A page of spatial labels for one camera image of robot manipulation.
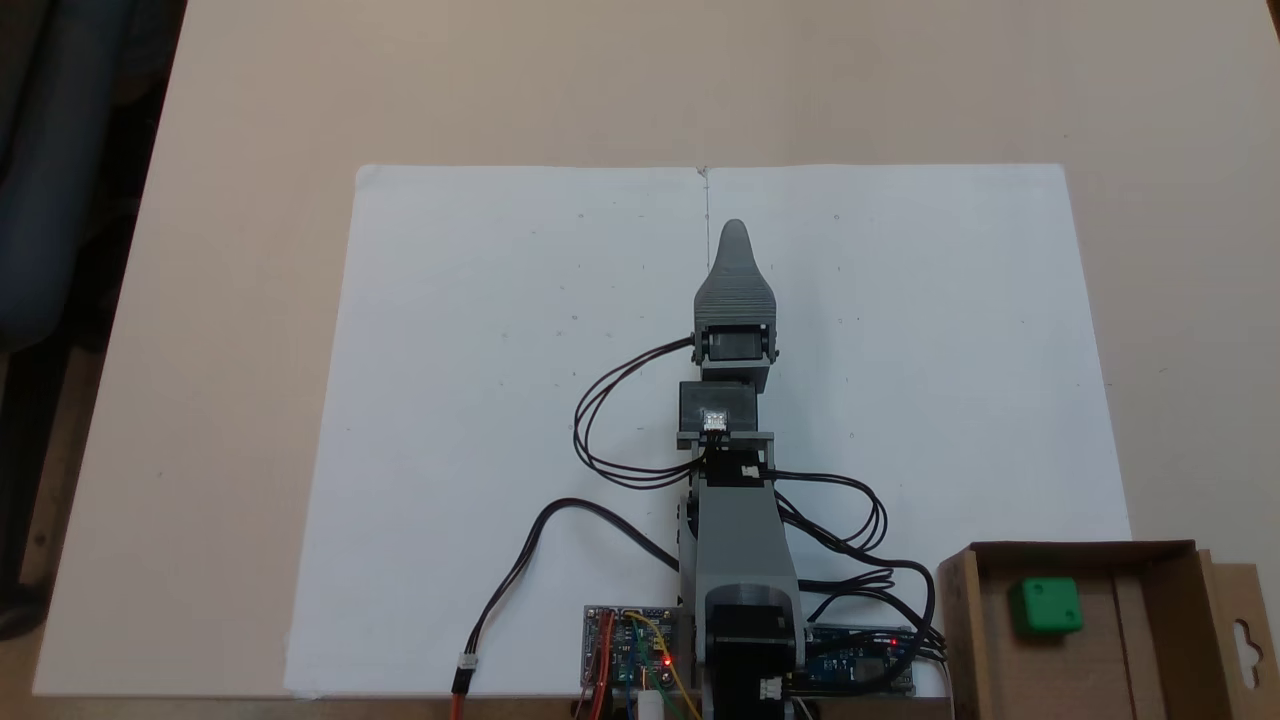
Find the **floor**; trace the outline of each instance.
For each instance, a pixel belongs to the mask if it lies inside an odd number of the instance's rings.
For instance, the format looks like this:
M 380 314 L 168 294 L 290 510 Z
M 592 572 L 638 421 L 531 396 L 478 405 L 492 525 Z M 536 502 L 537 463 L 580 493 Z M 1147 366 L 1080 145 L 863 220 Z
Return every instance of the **floor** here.
M 104 356 L 74 351 L 59 398 L 54 436 L 41 478 L 31 539 L 23 566 L 27 583 L 51 583 L 76 493 L 84 442 L 102 374 Z M 0 387 L 5 359 L 0 356 Z M 262 701 L 262 700 L 102 700 L 35 698 L 31 696 L 40 630 L 0 643 L 0 717 L 22 720 L 433 720 L 448 717 L 442 701 Z M 471 701 L 468 720 L 566 720 L 566 700 Z M 951 717 L 946 700 L 860 700 L 824 705 L 822 717 L 942 720 Z

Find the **green cube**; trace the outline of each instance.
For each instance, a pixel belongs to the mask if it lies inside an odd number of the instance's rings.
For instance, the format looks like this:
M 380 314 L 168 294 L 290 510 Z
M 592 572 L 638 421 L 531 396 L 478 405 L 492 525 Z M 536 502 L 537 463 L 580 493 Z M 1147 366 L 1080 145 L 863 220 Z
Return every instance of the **green cube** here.
M 1027 578 L 1010 588 L 1009 607 L 1020 635 L 1065 635 L 1084 626 L 1071 578 Z

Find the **white paper sheet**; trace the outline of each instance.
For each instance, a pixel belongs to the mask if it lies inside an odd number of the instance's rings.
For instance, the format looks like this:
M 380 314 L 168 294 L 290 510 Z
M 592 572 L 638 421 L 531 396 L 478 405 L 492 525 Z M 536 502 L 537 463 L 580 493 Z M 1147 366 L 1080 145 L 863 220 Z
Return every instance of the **white paper sheet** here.
M 448 693 L 476 614 L 556 497 L 613 507 L 675 551 L 681 491 L 582 468 L 572 409 L 609 368 L 690 332 L 730 218 L 778 300 L 762 429 L 781 468 L 877 488 L 882 556 L 934 568 L 975 539 L 1129 537 L 1057 167 L 365 168 L 285 687 Z M 682 354 L 646 368 L 593 447 L 682 460 L 676 383 L 695 377 Z M 865 512 L 829 486 L 785 492 L 833 527 Z M 803 577 L 859 571 L 791 547 Z M 920 607 L 923 585 L 900 575 Z M 675 593 L 616 530 L 561 514 L 485 630 L 472 693 L 576 694 L 582 605 Z M 824 620 L 901 623 L 854 601 Z M 918 683 L 943 693 L 924 667 Z

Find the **circuit board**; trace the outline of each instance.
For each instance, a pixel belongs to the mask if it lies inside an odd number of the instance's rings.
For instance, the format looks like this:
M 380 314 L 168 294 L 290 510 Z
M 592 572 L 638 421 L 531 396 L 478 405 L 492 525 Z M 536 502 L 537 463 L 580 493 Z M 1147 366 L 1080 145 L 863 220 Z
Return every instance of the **circuit board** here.
M 673 687 L 675 678 L 666 665 L 666 657 L 652 642 L 653 630 L 640 623 L 640 642 L 636 642 L 635 624 L 626 618 L 627 612 L 640 614 L 652 620 L 662 630 L 668 648 L 681 647 L 677 641 L 677 609 L 675 607 L 607 607 L 589 605 L 582 610 L 582 687 L 595 684 L 599 673 L 600 623 L 613 614 L 613 632 L 609 643 L 609 687 L 625 688 L 630 682 L 632 688 Z M 872 625 L 809 625 L 805 628 L 805 643 L 817 644 L 861 633 L 867 630 L 911 630 L 911 628 L 884 628 Z M 805 667 L 809 679 L 835 685 L 855 685 L 883 675 L 890 661 L 902 657 L 904 648 L 899 641 L 883 638 L 869 646 L 829 652 L 820 657 L 808 657 Z M 914 696 L 915 680 L 911 667 L 893 679 L 887 694 Z
M 852 626 L 852 625 L 810 625 L 805 629 L 806 643 L 824 643 L 849 637 L 865 630 L 883 630 L 886 628 Z M 890 628 L 893 630 L 910 628 Z M 867 683 L 884 674 L 884 666 L 899 657 L 902 657 L 904 648 L 896 639 L 883 638 L 874 641 L 870 647 L 856 647 L 838 650 L 820 657 L 808 657 L 805 666 L 809 670 L 809 679 L 819 683 L 849 684 Z M 911 678 L 909 666 L 901 675 L 893 678 L 887 691 L 890 694 L 915 694 L 915 680 Z
M 589 605 L 582 610 L 582 685 L 594 685 L 600 670 L 600 625 L 612 614 L 613 632 L 609 633 L 609 685 L 623 688 L 630 682 L 632 688 L 669 688 L 675 684 L 668 657 L 653 642 L 653 629 L 640 621 L 626 618 L 635 612 L 653 621 L 662 630 L 662 638 L 668 648 L 676 644 L 675 607 L 605 607 Z M 636 624 L 640 625 L 640 642 L 636 642 Z

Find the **open cardboard box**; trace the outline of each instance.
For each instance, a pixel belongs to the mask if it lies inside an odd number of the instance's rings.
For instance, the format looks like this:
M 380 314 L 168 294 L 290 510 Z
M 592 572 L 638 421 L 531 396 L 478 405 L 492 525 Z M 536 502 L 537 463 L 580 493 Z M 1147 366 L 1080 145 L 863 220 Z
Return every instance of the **open cardboard box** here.
M 1007 591 L 1066 575 L 1084 629 L 1014 633 Z M 979 542 L 938 568 L 960 720 L 1280 717 L 1280 674 L 1253 565 L 1217 564 L 1192 541 Z M 1235 624 L 1261 655 L 1245 683 Z

